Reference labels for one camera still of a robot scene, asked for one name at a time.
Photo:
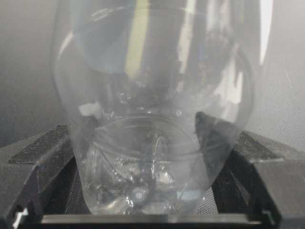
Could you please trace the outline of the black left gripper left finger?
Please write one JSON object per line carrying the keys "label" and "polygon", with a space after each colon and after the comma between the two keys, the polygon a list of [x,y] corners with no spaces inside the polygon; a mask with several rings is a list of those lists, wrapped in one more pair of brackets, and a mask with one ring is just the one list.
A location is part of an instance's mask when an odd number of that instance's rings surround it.
{"label": "black left gripper left finger", "polygon": [[3,229],[97,229],[81,193],[72,143],[85,129],[69,123],[0,150]]}

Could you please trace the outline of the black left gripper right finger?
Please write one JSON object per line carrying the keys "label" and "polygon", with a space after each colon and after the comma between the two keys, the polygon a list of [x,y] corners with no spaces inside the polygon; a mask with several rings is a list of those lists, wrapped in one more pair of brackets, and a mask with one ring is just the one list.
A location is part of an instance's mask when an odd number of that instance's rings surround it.
{"label": "black left gripper right finger", "polygon": [[302,229],[305,226],[305,154],[243,132],[213,183],[218,214],[197,229]]}

